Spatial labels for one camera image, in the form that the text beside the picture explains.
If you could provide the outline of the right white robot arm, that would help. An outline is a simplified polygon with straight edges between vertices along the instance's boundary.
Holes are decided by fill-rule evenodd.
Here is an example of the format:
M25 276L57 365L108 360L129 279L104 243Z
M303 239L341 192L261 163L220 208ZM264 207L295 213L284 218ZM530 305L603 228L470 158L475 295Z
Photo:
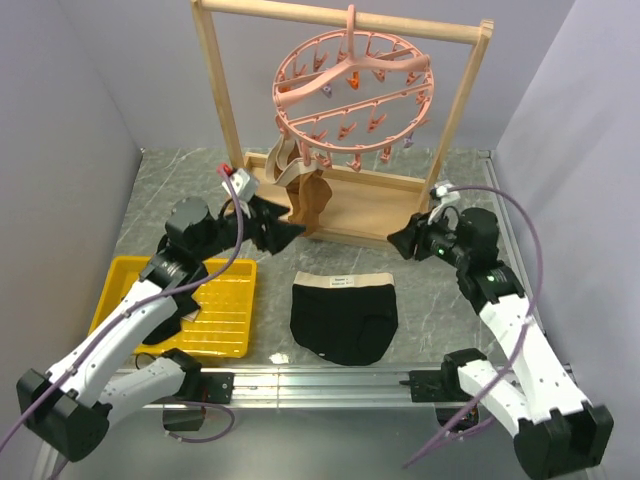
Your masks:
M508 357L512 385L476 349L445 357L441 388L452 399L482 404L509 432L531 479L552 479L599 465L614 419L574 383L534 318L513 270L499 259L497 217L483 208L445 217L414 214L387 239L405 259L437 257L456 270L459 290Z

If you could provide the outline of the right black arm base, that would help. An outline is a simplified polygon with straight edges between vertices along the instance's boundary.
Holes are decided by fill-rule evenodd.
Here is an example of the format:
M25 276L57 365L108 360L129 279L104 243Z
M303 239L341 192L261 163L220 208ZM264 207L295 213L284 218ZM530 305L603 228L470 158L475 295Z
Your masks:
M410 388L414 403L473 402L471 409L448 429L447 441L477 435L494 424L516 436L529 411L524 394L508 379L499 379L482 399L474 400L497 376L498 370L479 351L462 350L446 356L438 370L410 371L404 384Z

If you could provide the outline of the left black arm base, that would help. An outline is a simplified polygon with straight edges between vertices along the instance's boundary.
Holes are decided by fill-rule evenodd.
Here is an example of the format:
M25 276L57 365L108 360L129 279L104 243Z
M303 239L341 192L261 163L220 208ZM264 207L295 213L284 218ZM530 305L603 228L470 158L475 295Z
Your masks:
M152 403L161 410L164 435L178 442L204 444L220 440L236 423L230 408L235 374L202 374L190 393L161 397Z

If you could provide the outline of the black underwear beige waistband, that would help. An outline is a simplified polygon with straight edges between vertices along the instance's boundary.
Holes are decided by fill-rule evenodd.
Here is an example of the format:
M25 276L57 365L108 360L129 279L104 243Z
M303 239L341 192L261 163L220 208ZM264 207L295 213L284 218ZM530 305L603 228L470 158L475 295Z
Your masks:
M296 343L342 366L378 362L399 325L390 273L321 276L299 271L290 331Z

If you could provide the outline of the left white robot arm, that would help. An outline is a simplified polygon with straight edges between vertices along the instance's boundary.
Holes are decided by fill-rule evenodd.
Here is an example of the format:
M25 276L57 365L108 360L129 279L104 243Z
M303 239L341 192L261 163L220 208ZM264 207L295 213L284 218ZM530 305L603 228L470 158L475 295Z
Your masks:
M134 374L113 376L136 347L175 335L181 319L198 309L194 292L216 277L206 260L237 252L246 240L275 255L305 230L282 221L287 207L259 196L233 206L218 216L199 197L174 206L156 253L112 313L45 372L29 369L20 377L20 424L78 462L135 410L165 397L189 402L200 394L201 365L177 348Z

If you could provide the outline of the pink round clip hanger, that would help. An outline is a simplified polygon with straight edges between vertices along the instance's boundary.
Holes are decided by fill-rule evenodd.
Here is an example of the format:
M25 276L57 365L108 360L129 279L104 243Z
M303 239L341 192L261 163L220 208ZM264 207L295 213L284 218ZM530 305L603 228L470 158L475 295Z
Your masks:
M345 29L305 41L278 67L280 138L269 160L297 173L328 170L336 155L349 157L354 171L366 153L388 162L428 123L434 87L428 54L397 35L357 29L350 6Z

